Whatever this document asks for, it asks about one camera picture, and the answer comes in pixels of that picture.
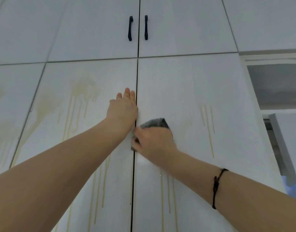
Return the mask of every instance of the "white cabinet door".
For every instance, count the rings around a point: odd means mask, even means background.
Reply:
[[[138,16],[139,0],[69,0],[49,60],[135,58]]]
[[[137,124],[164,117],[189,155],[284,191],[238,54],[139,59]],[[133,231],[230,231],[212,206],[136,155]]]
[[[296,49],[296,0],[223,0],[239,51]]]
[[[13,165],[98,124],[109,100],[136,89],[137,59],[47,63]],[[131,226],[131,134],[102,163],[53,231],[121,231]]]
[[[140,57],[237,51],[221,0],[141,0],[139,42]]]
[[[0,173],[9,169],[43,68],[43,63],[0,66]]]
[[[0,64],[45,62],[66,0],[5,0],[0,8]]]
[[[288,174],[296,182],[296,114],[269,116]]]

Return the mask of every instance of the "black bracelet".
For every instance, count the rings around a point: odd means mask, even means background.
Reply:
[[[222,176],[222,174],[225,172],[225,171],[228,171],[228,169],[222,169],[221,170],[221,173],[219,175],[219,177],[217,178],[216,176],[214,177],[214,187],[213,187],[213,191],[214,191],[214,199],[212,201],[212,208],[213,209],[216,209],[216,206],[214,205],[215,203],[215,200],[216,200],[216,193],[218,191],[218,188],[219,188],[219,180],[220,180],[220,177]]]

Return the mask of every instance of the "cabinet handle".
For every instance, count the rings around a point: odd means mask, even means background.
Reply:
[[[147,22],[148,22],[148,15],[145,15],[145,40],[148,40]]]
[[[132,26],[132,22],[133,22],[133,16],[130,16],[130,21],[129,21],[129,34],[127,35],[127,37],[129,38],[129,41],[132,41],[132,34],[131,34],[131,26]]]

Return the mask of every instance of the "person's left arm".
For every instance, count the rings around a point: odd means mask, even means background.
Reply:
[[[0,174],[0,231],[50,232],[137,113],[135,92],[127,88],[99,124]]]

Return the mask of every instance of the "person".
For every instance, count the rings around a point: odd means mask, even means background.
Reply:
[[[126,88],[99,124],[0,174],[0,231],[50,232],[137,114],[135,92]],[[212,205],[220,167],[179,151],[169,129],[134,132],[135,150]],[[220,178],[215,207],[240,232],[296,231],[296,199],[231,171]]]

